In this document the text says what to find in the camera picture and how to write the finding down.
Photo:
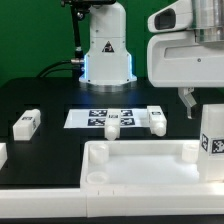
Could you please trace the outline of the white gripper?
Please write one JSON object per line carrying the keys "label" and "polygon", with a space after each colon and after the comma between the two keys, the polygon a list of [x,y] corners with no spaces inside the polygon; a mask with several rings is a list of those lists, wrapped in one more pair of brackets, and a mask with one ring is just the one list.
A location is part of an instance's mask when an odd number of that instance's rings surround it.
{"label": "white gripper", "polygon": [[224,87],[224,42],[199,44],[193,31],[154,35],[147,47],[148,79],[155,87],[180,87],[178,95],[195,119],[200,107],[193,87]]}

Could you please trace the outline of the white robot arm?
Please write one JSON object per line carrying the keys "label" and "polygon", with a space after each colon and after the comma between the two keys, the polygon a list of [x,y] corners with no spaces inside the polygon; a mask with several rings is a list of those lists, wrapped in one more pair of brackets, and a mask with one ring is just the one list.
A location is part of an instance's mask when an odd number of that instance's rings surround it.
{"label": "white robot arm", "polygon": [[[126,50],[124,8],[92,3],[90,49],[80,82],[108,91],[134,82]],[[224,0],[176,0],[147,21],[147,71],[155,87],[175,87],[190,119],[199,111],[196,88],[224,87]]]}

